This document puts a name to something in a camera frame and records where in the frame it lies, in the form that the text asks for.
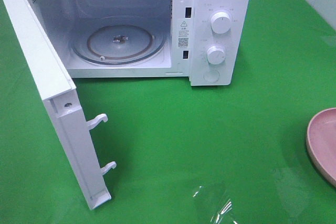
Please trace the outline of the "round door release button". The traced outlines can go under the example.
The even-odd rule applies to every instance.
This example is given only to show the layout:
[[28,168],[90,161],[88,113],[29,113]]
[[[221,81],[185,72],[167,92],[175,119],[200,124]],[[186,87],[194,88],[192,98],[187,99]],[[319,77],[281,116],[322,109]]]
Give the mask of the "round door release button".
[[203,77],[207,82],[215,83],[219,80],[219,72],[217,70],[210,70],[204,73]]

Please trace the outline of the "white microwave knob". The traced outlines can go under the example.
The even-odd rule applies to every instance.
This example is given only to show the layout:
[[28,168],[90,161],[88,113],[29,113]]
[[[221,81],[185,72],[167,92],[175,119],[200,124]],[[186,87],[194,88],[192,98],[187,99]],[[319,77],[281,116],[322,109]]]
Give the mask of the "white microwave knob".
[[221,64],[226,58],[225,48],[222,46],[211,46],[208,48],[207,52],[207,61],[212,65]]
[[228,32],[232,24],[232,16],[227,10],[218,10],[211,16],[211,28],[216,34]]

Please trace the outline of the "white microwave door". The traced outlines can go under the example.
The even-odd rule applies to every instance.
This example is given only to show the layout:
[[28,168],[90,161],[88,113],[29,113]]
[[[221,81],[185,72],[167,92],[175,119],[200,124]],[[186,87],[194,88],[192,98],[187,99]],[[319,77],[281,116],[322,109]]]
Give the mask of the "white microwave door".
[[103,176],[115,162],[100,167],[90,130],[106,114],[87,121],[76,86],[28,0],[3,0],[41,100],[90,209],[111,199]]

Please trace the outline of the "pink round plate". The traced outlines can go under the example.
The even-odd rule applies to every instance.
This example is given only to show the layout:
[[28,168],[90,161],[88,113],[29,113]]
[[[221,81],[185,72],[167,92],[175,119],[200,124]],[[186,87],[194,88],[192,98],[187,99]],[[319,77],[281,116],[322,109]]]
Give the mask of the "pink round plate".
[[306,146],[317,170],[335,186],[335,108],[313,116],[307,127]]

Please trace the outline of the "green table cloth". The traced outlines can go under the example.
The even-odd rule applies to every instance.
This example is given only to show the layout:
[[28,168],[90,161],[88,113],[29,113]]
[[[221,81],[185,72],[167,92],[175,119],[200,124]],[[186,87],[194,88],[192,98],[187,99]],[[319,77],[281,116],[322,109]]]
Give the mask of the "green table cloth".
[[1,223],[197,223],[223,182],[238,223],[335,223],[307,124],[335,106],[335,31],[305,0],[249,0],[229,86],[77,79],[112,199],[90,210],[1,7]]

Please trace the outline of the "glass microwave turntable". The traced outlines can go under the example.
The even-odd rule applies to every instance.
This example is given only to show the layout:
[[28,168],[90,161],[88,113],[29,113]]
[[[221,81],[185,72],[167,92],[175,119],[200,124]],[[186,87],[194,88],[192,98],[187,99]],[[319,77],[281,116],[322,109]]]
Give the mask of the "glass microwave turntable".
[[82,59],[99,65],[126,65],[159,52],[170,35],[169,21],[138,16],[82,19],[71,47]]

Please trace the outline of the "white microwave oven body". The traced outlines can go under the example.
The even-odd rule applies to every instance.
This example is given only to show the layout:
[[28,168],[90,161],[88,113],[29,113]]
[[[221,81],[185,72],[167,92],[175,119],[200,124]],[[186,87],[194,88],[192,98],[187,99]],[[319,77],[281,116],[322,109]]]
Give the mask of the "white microwave oven body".
[[[231,82],[249,0],[28,0],[51,44],[72,79],[187,77],[192,86],[223,86]],[[216,34],[211,16],[227,10],[231,28]],[[126,65],[99,65],[79,57],[72,49],[73,30],[82,19],[138,16],[165,19],[170,35],[159,52]],[[225,48],[219,65],[207,61],[211,46]],[[215,83],[203,75],[220,74]]]

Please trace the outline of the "clear plastic film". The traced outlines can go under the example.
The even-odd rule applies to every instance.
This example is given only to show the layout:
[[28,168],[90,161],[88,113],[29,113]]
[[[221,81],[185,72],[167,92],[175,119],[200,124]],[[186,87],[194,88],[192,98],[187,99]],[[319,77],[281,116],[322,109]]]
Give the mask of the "clear plastic film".
[[223,182],[197,186],[192,197],[197,223],[238,223],[233,202]]

